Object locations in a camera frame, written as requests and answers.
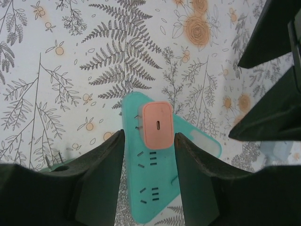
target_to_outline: pink charger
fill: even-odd
[[[174,143],[172,106],[166,101],[149,102],[138,110],[139,132],[149,149],[166,149]]]

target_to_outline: botanical wallpaper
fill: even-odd
[[[76,158],[122,128],[121,101],[140,91],[256,171],[260,142],[229,131],[292,65],[290,54],[238,67],[264,0],[0,0],[0,163],[32,170]],[[295,142],[285,162],[301,162]],[[130,216],[122,170],[115,224]],[[178,196],[148,226],[183,226]]]

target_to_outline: floral pattern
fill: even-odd
[[[238,67],[265,0],[0,0],[0,163],[32,170],[79,157],[122,128],[140,91],[218,140],[221,160],[257,171],[260,142],[229,131],[292,65],[291,54]],[[116,226],[136,226],[125,164]],[[178,196],[146,226],[183,226]]]

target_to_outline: teal power strip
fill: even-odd
[[[174,145],[168,149],[150,150],[135,129],[138,127],[135,119],[138,108],[152,101],[139,92],[130,93],[122,100],[129,204],[134,220],[141,224],[151,221],[180,194]],[[183,133],[203,150],[220,157],[222,146],[219,142],[177,115],[174,115],[174,131]]]

